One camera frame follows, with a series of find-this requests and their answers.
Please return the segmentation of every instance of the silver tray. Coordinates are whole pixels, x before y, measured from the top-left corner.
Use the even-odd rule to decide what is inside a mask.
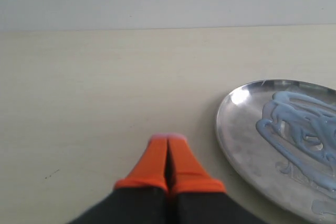
[[[293,80],[241,86],[217,114],[219,144],[267,198],[310,222],[336,223],[336,91]]]

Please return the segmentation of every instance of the table surface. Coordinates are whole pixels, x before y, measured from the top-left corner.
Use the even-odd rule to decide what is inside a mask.
[[[186,135],[228,194],[269,223],[305,221],[244,182],[214,133],[233,88],[336,88],[336,25],[0,33],[1,223],[64,223],[104,198],[156,132]]]

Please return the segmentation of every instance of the white table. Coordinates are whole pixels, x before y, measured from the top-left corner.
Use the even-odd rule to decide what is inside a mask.
[[[246,184],[214,118],[233,88],[336,88],[336,25],[0,34],[0,222],[64,223],[105,197],[156,132],[185,134],[241,205],[305,223]]]

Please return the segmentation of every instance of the metal plate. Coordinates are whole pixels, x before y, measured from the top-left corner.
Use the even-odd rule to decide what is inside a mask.
[[[336,92],[312,83],[265,80],[232,91],[217,137],[234,169],[282,208],[336,223]]]

